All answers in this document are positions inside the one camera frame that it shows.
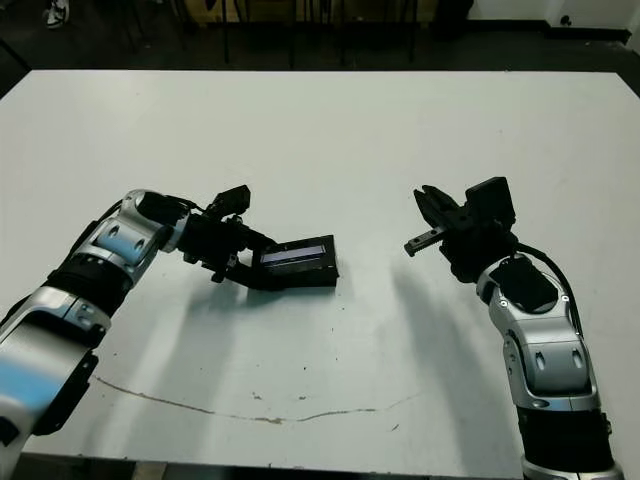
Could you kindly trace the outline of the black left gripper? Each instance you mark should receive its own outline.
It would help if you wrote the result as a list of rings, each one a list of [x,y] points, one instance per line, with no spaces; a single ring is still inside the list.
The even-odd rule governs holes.
[[[249,227],[238,230],[233,222],[193,214],[180,236],[179,251],[186,263],[200,263],[210,270],[212,282],[221,283],[226,278],[247,288],[269,288],[264,271],[236,261],[245,248],[265,249],[275,244],[272,238]]]

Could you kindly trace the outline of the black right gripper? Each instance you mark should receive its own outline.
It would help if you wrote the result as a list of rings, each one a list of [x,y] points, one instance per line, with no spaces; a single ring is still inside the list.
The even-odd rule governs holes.
[[[439,243],[458,280],[478,280],[490,265],[515,254],[518,239],[511,232],[516,220],[512,207],[458,207],[437,187],[415,189],[413,195],[430,228],[404,245],[410,257]]]

